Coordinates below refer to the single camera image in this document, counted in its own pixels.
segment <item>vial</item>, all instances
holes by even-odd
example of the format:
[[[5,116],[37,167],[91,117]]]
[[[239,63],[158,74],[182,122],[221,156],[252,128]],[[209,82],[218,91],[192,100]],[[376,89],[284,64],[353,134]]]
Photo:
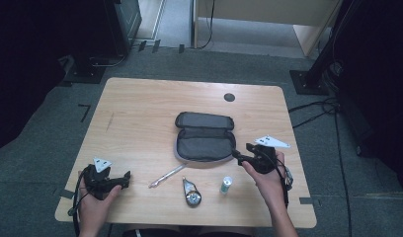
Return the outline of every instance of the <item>vial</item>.
[[[225,178],[223,178],[222,186],[220,187],[220,192],[226,195],[230,185],[232,185],[232,178],[226,176]]]

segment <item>gray carpet floor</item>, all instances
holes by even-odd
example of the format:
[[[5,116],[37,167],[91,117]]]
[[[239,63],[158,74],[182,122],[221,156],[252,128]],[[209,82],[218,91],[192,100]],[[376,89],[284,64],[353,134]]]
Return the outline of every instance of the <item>gray carpet floor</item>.
[[[71,223],[54,218],[58,192],[65,186],[107,79],[274,85],[282,87],[287,106],[293,108],[327,98],[297,95],[294,90],[288,71],[308,70],[312,64],[308,59],[265,55],[194,49],[179,53],[176,48],[152,53],[150,47],[134,48],[123,63],[107,68],[100,84],[54,88],[20,136],[0,149],[0,236],[74,235]],[[83,121],[86,108],[78,104],[91,105]],[[295,125],[320,113],[320,107],[310,107],[291,113],[290,119]],[[325,115],[294,130],[317,216],[315,228],[298,229],[298,233],[349,236],[351,228],[353,236],[403,236],[403,191],[396,175],[376,158],[358,157],[343,114],[337,115],[337,121],[344,169],[334,116]],[[121,236],[123,228],[114,225],[112,236]],[[272,233],[272,228],[257,229],[260,237]]]

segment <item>black zippered case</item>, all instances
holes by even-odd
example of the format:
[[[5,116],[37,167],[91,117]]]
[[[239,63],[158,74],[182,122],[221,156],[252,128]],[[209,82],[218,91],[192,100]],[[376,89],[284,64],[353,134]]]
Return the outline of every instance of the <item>black zippered case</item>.
[[[175,121],[178,133],[175,155],[194,162],[217,162],[232,159],[236,148],[231,117],[182,112]]]

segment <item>fingers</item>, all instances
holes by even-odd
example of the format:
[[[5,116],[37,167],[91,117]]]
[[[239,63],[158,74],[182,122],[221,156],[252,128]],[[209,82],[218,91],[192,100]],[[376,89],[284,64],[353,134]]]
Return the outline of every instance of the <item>fingers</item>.
[[[254,169],[254,167],[247,161],[242,162],[242,167],[244,167],[245,171],[253,177],[257,173],[257,171]]]
[[[280,151],[276,151],[276,157],[282,162],[282,164],[284,165],[284,153],[280,152]]]
[[[119,195],[121,192],[121,186],[117,185],[112,190],[109,192],[109,195],[104,199],[104,202],[107,204],[111,204]]]
[[[85,187],[85,182],[84,182],[84,178],[81,179],[81,183],[79,184],[79,192],[81,194],[81,197],[85,196],[86,194],[88,194],[88,191]]]

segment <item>metal pen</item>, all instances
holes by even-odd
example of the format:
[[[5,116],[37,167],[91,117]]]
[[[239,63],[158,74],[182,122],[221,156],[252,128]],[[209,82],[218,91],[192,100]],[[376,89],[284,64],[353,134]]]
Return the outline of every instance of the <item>metal pen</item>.
[[[150,184],[148,186],[148,188],[152,189],[152,188],[158,187],[161,184],[161,182],[166,181],[169,177],[177,174],[179,171],[181,171],[184,168],[186,168],[186,166],[187,166],[187,163],[184,163],[184,164],[178,166],[174,170],[170,171],[168,174],[166,174],[166,175],[162,176],[161,178],[159,178],[158,180],[154,181],[152,184]]]

